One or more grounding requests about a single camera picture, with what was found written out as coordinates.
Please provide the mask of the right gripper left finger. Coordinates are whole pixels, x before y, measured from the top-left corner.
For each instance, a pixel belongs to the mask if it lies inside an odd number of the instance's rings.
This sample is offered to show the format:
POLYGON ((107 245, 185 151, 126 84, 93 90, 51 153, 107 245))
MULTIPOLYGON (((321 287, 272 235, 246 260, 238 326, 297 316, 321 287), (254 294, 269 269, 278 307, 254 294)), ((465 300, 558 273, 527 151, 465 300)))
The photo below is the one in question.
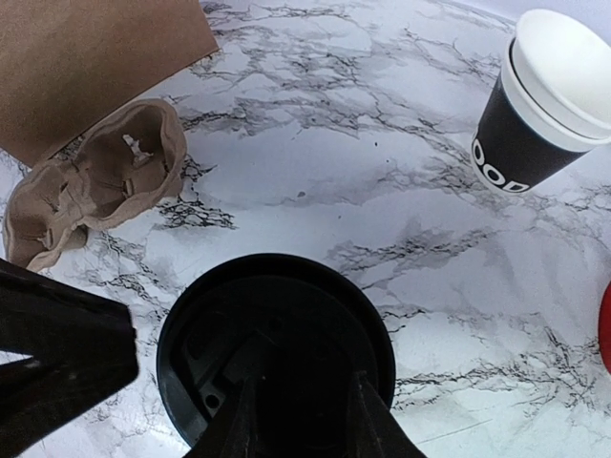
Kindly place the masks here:
POLYGON ((206 431, 188 452, 189 458, 265 457, 257 413, 261 372, 247 376, 221 406, 206 431))

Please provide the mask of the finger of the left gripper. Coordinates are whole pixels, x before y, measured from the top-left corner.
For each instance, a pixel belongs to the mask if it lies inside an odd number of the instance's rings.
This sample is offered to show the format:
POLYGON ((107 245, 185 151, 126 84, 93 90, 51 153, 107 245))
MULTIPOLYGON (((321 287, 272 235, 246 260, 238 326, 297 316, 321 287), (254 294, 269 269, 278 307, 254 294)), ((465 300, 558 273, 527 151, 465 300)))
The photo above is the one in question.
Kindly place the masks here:
POLYGON ((16 457, 132 383, 129 308, 1 263, 1 454, 16 457))

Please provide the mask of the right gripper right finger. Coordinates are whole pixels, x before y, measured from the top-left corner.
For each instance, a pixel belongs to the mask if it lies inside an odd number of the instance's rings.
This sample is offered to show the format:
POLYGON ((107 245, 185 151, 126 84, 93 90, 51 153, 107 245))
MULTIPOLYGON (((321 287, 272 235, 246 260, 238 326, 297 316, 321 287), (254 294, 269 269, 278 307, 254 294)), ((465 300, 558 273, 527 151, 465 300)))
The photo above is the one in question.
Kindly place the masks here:
POLYGON ((351 378, 346 444, 347 457, 352 458, 426 458, 394 419, 366 372, 355 372, 351 378))

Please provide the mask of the black plastic cup lid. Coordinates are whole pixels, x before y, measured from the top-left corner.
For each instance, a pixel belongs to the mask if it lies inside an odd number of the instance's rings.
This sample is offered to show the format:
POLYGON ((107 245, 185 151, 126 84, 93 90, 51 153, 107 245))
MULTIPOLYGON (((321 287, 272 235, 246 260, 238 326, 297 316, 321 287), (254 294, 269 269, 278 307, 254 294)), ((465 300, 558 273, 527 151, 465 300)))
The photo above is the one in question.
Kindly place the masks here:
POLYGON ((177 299, 160 331, 161 400, 194 445, 244 380, 257 382, 262 457, 342 457, 351 376, 390 405, 395 360, 377 309, 325 265, 283 254, 224 262, 177 299))

